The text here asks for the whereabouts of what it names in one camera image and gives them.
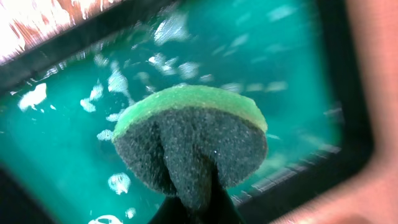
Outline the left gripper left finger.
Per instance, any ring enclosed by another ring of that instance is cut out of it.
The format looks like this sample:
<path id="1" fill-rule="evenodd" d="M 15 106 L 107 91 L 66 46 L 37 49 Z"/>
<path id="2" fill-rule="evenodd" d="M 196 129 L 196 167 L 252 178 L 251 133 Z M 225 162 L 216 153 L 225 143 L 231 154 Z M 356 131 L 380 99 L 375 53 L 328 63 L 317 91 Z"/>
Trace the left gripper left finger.
<path id="1" fill-rule="evenodd" d="M 166 197 L 148 224 L 191 224 L 190 214 L 178 197 Z"/>

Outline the green dish sponge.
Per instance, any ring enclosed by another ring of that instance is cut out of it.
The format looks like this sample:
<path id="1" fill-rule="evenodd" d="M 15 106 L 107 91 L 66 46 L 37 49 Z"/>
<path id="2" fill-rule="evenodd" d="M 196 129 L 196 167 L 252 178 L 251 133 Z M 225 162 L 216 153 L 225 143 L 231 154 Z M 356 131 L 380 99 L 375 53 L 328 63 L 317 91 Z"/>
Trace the green dish sponge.
<path id="1" fill-rule="evenodd" d="M 128 107 L 112 142 L 148 188 L 206 210 L 212 188 L 234 187 L 262 164 L 267 123 L 243 95 L 204 85 L 174 86 Z"/>

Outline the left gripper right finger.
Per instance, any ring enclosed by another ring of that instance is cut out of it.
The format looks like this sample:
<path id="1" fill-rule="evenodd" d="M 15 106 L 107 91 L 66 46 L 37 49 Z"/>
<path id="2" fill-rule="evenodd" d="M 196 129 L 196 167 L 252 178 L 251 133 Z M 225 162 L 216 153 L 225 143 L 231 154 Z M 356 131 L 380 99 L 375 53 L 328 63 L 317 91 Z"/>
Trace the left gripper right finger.
<path id="1" fill-rule="evenodd" d="M 245 221 L 231 201 L 227 191 L 218 180 L 218 171 L 212 173 L 210 205 L 198 218 L 203 224 L 245 224 Z"/>

